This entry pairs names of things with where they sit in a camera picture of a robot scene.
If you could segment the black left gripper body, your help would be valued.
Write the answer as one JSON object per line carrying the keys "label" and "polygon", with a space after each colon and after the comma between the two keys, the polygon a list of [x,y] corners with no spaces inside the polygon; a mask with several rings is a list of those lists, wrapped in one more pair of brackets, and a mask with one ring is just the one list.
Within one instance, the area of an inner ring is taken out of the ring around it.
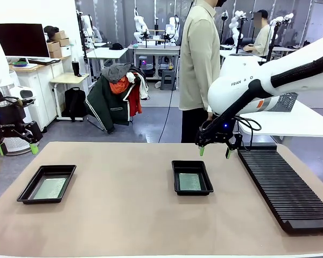
{"label": "black left gripper body", "polygon": [[0,130],[9,129],[20,134],[25,133],[25,117],[22,100],[18,97],[3,96],[0,92]]}

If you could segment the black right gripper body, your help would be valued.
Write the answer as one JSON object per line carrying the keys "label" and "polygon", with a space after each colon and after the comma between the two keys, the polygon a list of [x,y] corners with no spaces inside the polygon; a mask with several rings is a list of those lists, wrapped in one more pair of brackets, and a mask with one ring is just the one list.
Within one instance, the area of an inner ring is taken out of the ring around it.
{"label": "black right gripper body", "polygon": [[225,143],[233,137],[235,123],[234,118],[206,120],[196,134],[196,144]]}

